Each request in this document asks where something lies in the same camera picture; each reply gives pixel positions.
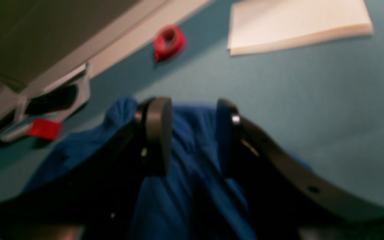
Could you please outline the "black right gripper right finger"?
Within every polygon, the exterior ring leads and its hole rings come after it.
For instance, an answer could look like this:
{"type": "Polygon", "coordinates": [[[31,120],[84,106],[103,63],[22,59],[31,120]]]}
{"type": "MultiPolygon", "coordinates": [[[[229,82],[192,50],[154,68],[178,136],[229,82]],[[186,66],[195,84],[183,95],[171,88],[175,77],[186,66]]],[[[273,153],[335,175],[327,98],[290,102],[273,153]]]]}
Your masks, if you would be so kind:
{"type": "Polygon", "coordinates": [[[222,173],[244,190],[259,240],[384,240],[384,207],[316,175],[229,100],[216,121],[222,173]]]}

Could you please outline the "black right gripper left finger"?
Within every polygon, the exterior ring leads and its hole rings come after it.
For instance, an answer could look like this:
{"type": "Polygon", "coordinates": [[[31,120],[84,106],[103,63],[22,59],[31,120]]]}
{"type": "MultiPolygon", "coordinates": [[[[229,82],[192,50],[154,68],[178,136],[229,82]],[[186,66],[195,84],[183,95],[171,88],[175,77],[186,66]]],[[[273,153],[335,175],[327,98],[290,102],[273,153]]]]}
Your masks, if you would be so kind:
{"type": "Polygon", "coordinates": [[[172,113],[169,97],[145,100],[87,160],[0,202],[0,240],[123,239],[145,177],[169,172],[172,113]]]}

